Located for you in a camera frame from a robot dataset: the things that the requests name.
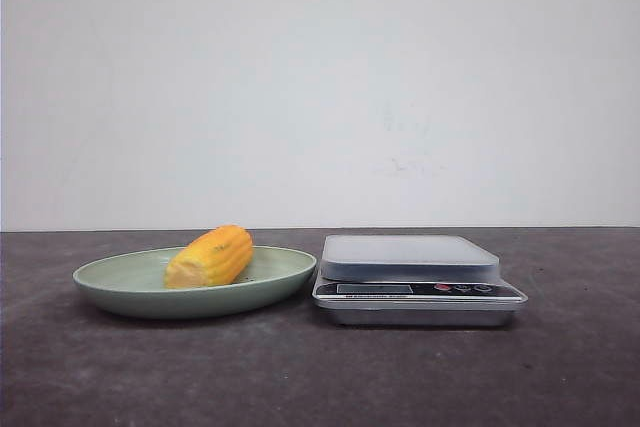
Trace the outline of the green round plate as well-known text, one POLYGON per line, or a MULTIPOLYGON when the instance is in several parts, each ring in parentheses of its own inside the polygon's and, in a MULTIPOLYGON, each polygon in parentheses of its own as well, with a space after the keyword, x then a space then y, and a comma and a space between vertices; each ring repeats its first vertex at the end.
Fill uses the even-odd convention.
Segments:
POLYGON ((179 249, 162 248, 92 261, 72 275, 84 298, 110 313, 144 319, 199 319, 242 313, 280 302, 306 284, 316 258, 304 251, 256 246, 229 285, 171 289, 165 267, 179 249))

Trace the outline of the yellow corn cob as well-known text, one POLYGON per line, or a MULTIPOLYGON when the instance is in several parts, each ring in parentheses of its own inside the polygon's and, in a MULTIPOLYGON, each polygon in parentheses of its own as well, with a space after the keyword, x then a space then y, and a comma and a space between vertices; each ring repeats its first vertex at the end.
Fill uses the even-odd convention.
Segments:
POLYGON ((168 263, 164 286, 171 289, 231 284, 250 263, 253 240, 244 228, 224 225, 193 240, 168 263))

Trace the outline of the silver digital kitchen scale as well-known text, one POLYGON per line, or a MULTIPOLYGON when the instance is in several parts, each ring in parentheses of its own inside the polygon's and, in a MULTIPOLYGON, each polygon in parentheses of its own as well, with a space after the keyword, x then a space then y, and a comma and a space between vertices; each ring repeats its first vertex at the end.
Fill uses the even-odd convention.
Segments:
POLYGON ((499 258, 452 235, 331 235, 313 299, 337 324, 500 327, 527 295, 499 258))

